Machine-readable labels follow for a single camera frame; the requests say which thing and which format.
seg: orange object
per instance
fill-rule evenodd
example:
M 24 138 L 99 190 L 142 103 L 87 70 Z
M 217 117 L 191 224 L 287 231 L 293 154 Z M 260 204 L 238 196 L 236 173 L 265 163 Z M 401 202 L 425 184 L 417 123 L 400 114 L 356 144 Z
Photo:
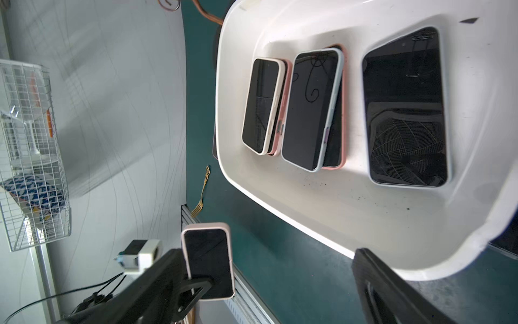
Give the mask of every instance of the orange object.
M 49 134 L 52 138 L 52 119 L 50 119 L 50 109 L 47 109 L 47 124 L 49 126 Z
M 167 3 L 169 6 L 171 6 L 171 8 L 167 8 L 166 6 L 164 6 L 162 4 L 161 0 L 157 0 L 157 1 L 158 1 L 159 5 L 167 11 L 176 11 L 176 10 L 178 10 L 178 8 L 180 8 L 181 0 L 176 0 L 176 1 L 178 1 L 178 6 L 176 8 L 172 8 L 172 4 L 171 4 L 171 2 L 169 2 L 169 0 L 163 0 L 163 1 L 165 3 Z M 211 13 L 206 12 L 205 9 L 202 7 L 202 5 L 199 3 L 199 0 L 193 0 L 193 3 L 194 3 L 194 6 L 196 6 L 196 9 L 198 9 L 199 13 L 201 13 L 203 17 L 207 18 L 208 20 L 210 20 L 212 22 L 215 22 L 218 25 L 223 25 L 223 19 L 216 17 Z
M 41 108 L 41 101 L 39 100 L 38 88 L 36 87 L 36 76 L 32 75 L 31 78 L 31 90 L 36 97 L 36 107 Z M 49 126 L 49 135 L 52 138 L 52 119 L 50 118 L 50 109 L 47 109 L 47 125 Z

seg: gold fork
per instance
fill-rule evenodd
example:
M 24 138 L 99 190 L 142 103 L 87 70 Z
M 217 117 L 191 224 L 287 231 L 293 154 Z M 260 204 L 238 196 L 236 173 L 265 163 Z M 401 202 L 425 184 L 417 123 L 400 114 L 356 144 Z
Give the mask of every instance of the gold fork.
M 199 197 L 199 203 L 196 205 L 196 207 L 193 209 L 193 211 L 191 212 L 191 217 L 192 218 L 196 218 L 196 216 L 198 216 L 199 212 L 202 210 L 203 208 L 203 192 L 205 191 L 205 185 L 207 184 L 207 180 L 209 179 L 209 175 L 210 175 L 210 169 L 209 169 L 209 166 L 207 165 L 207 167 L 205 168 L 206 172 L 205 172 L 205 181 L 203 181 L 203 188 L 202 188 L 202 194 L 201 196 Z

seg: smartphone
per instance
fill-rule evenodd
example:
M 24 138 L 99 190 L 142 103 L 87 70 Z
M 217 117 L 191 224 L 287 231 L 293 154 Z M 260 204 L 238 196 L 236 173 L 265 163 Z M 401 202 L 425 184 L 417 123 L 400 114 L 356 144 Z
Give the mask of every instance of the smartphone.
M 277 110 L 277 115 L 275 117 L 274 129 L 271 132 L 270 147 L 268 148 L 268 154 L 271 156 L 277 156 L 281 152 L 280 147 L 282 144 L 282 121 L 286 114 L 286 107 L 288 105 L 288 100 L 290 98 L 289 92 L 293 64 L 288 60 L 283 60 L 283 62 L 286 65 L 286 76 L 284 78 L 284 84 L 282 86 L 281 102 L 279 104 L 279 109 Z
M 347 115 L 347 86 L 348 86 L 348 64 L 347 51 L 341 44 L 334 44 L 330 47 L 337 48 L 343 53 L 343 71 L 338 95 L 336 97 L 335 112 L 329 129 L 327 148 L 324 155 L 322 169 L 335 170 L 343 167 L 346 163 L 346 115 Z
M 241 139 L 259 155 L 268 152 L 285 74 L 281 60 L 257 58 L 252 65 Z
M 342 70 L 336 48 L 303 52 L 294 61 L 281 155 L 306 171 L 322 167 Z
M 426 27 L 363 60 L 369 175 L 377 184 L 438 187 L 448 178 L 439 40 Z
M 225 223 L 187 225 L 181 235 L 189 279 L 210 277 L 214 285 L 202 300 L 230 299 L 235 293 L 230 227 Z

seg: phone side button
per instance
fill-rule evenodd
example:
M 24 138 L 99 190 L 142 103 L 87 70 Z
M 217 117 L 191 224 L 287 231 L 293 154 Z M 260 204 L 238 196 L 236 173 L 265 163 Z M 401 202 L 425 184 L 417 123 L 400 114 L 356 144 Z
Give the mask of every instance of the phone side button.
M 324 144 L 327 143 L 327 138 L 329 137 L 329 127 L 326 127 L 325 129 L 325 135 L 324 135 Z

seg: white phone case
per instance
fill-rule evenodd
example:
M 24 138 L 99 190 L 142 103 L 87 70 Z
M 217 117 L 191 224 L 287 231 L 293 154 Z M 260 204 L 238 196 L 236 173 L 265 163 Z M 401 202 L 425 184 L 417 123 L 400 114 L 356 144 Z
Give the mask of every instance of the white phone case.
M 189 267 L 189 255 L 187 254 L 187 249 L 185 247 L 185 233 L 187 231 L 196 231 L 196 230 L 211 230 L 211 229 L 220 229 L 225 231 L 227 237 L 227 247 L 228 247 L 228 261 L 230 266 L 230 276 L 232 278 L 232 296 L 224 297 L 224 298 L 213 298 L 213 299 L 200 299 L 199 301 L 214 301 L 214 300 L 226 300 L 234 297 L 236 293 L 236 286 L 234 283 L 234 262 L 232 260 L 232 247 L 230 240 L 230 227 L 226 223 L 198 223 L 198 224 L 190 224 L 183 228 L 181 239 L 182 239 L 182 251 L 183 257 L 185 258 L 185 266 L 187 268 L 187 276 L 189 279 L 192 279 L 191 268 Z
M 318 53 L 318 52 L 328 52 L 328 51 L 334 51 L 337 53 L 337 56 L 338 56 L 338 63 L 337 63 L 337 66 L 336 66 L 336 72 L 335 72 L 335 80 L 333 82 L 333 89 L 331 91 L 331 99 L 329 101 L 329 109 L 327 110 L 327 118 L 326 118 L 326 122 L 325 122 L 325 126 L 324 126 L 324 134 L 322 136 L 322 143 L 320 145 L 320 155 L 319 155 L 319 161 L 316 165 L 316 168 L 314 170 L 309 170 L 309 169 L 306 169 L 305 167 L 302 167 L 298 164 L 295 164 L 293 163 L 292 161 L 289 161 L 287 160 L 285 157 L 284 157 L 284 154 L 282 154 L 282 150 L 281 150 L 281 155 L 282 155 L 282 158 L 284 159 L 284 161 L 288 162 L 288 163 L 291 163 L 295 166 L 298 166 L 300 167 L 301 169 L 304 169 L 306 171 L 309 171 L 309 172 L 317 172 L 318 170 L 320 170 L 322 168 L 322 164 L 324 163 L 324 156 L 325 156 L 325 150 L 327 148 L 327 136 L 326 136 L 326 132 L 329 132 L 329 129 L 331 127 L 331 123 L 333 121 L 333 114 L 335 112 L 335 106 L 336 106 L 336 98 L 338 96 L 338 89 L 340 88 L 340 79 L 342 78 L 342 70 L 343 70 L 343 53 L 341 50 L 339 49 L 336 49 L 336 48 L 324 48 L 324 49 L 321 49 L 321 50 L 316 50 L 316 51 L 306 51 L 306 52 L 301 52 L 299 54 L 297 54 L 297 56 L 295 57 L 295 59 L 293 60 L 293 70 L 292 71 L 295 71 L 295 62 L 297 60 L 297 57 L 301 54 L 306 54 L 306 53 Z M 286 109 L 286 117 L 284 118 L 285 122 L 286 123 L 288 121 L 288 116 L 289 116 L 289 113 L 290 113 L 290 103 L 288 102 L 288 107 Z
M 282 91 L 282 85 L 284 82 L 284 74 L 286 73 L 286 66 L 282 60 L 272 59 L 272 58 L 255 58 L 254 61 L 252 62 L 252 69 L 253 69 L 253 66 L 254 66 L 254 63 L 256 60 L 272 61 L 272 62 L 276 62 L 277 65 L 279 65 L 279 72 L 277 73 L 277 82 L 276 82 L 275 91 L 274 91 L 274 101 L 272 102 L 271 109 L 270 109 L 270 116 L 268 117 L 268 126 L 266 127 L 266 135 L 265 135 L 264 144 L 263 144 L 263 151 L 257 152 L 256 150 L 254 150 L 253 148 L 248 146 L 244 142 L 242 136 L 241 136 L 241 141 L 243 142 L 243 144 L 246 147 L 251 149 L 255 154 L 265 155 L 266 153 L 268 153 L 268 147 L 270 146 L 270 139 L 271 139 L 271 133 L 272 133 L 273 127 L 274 127 L 275 116 L 277 113 L 277 109 L 279 108 L 279 101 L 280 101 L 280 96 L 281 96 L 281 91 Z M 242 129 L 244 128 L 244 121 L 245 121 L 246 116 L 247 116 L 247 114 L 245 112 L 244 118 L 243 118 Z

